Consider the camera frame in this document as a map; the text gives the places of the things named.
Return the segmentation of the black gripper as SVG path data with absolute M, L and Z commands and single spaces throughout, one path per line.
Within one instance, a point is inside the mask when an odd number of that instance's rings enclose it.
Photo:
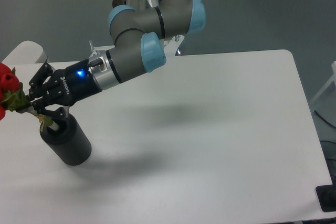
M 56 71 L 49 63 L 43 63 L 29 81 L 28 95 L 42 97 L 46 94 L 46 104 L 42 98 L 34 100 L 31 102 L 34 110 L 52 119 L 65 120 L 69 116 L 67 106 L 101 92 L 102 89 L 89 71 L 88 62 L 86 59 Z M 56 109 L 47 108 L 53 104 L 59 106 Z

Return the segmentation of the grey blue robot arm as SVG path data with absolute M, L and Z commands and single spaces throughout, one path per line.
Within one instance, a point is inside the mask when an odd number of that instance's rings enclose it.
M 29 83 L 30 110 L 66 118 L 66 108 L 77 101 L 163 66 L 161 41 L 200 31 L 205 24 L 201 0 L 156 0 L 143 9 L 118 5 L 108 17 L 114 47 L 65 69 L 44 64 Z

